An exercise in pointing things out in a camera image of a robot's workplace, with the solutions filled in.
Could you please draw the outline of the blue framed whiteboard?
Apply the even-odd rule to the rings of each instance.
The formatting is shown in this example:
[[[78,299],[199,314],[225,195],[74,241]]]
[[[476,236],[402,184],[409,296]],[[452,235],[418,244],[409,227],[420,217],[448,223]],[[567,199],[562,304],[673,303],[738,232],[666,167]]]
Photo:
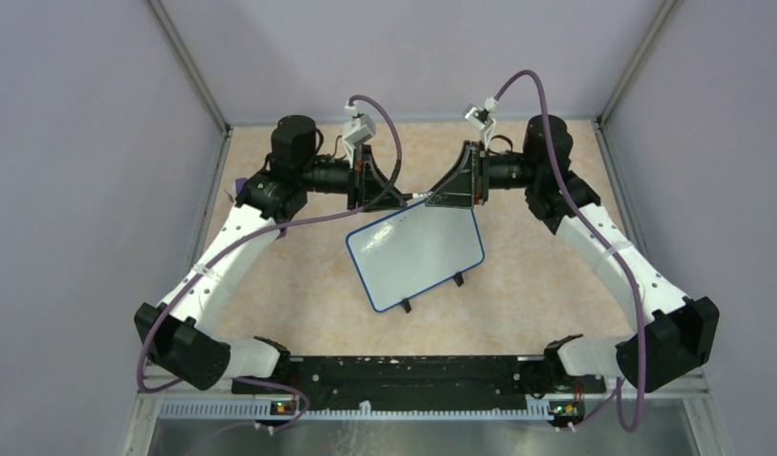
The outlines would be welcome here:
[[[428,207],[423,201],[368,223],[345,245],[372,310],[410,311],[418,295],[481,265],[485,249],[471,209]]]

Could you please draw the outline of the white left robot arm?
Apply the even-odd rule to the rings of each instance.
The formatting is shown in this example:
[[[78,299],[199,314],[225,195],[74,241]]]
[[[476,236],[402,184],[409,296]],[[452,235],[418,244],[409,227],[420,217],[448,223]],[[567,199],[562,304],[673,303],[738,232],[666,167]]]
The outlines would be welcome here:
[[[262,167],[233,197],[227,218],[192,269],[157,304],[143,303],[134,315],[142,342],[136,366],[142,392],[168,389],[144,380],[152,364],[198,390],[223,378],[254,377],[268,392],[284,390],[290,367],[284,348],[263,337],[224,341],[214,332],[223,309],[260,254],[291,228],[357,214],[405,207],[396,188],[403,147],[392,120],[386,124],[395,146],[389,175],[375,165],[370,116],[350,108],[342,127],[345,155],[324,155],[324,135],[305,115],[280,119]]]

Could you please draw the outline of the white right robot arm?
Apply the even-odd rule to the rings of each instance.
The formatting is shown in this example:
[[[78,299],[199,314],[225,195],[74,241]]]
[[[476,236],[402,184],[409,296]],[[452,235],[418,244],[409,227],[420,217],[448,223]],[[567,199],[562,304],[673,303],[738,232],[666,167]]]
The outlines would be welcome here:
[[[630,337],[570,335],[550,343],[545,384],[567,391],[581,376],[600,375],[651,393],[706,364],[718,307],[673,285],[616,226],[599,194],[570,168],[574,141],[566,122],[531,118],[519,152],[491,151],[490,141],[463,143],[429,190],[426,206],[471,209],[485,204],[492,190],[523,190],[529,211],[585,261],[633,330]]]

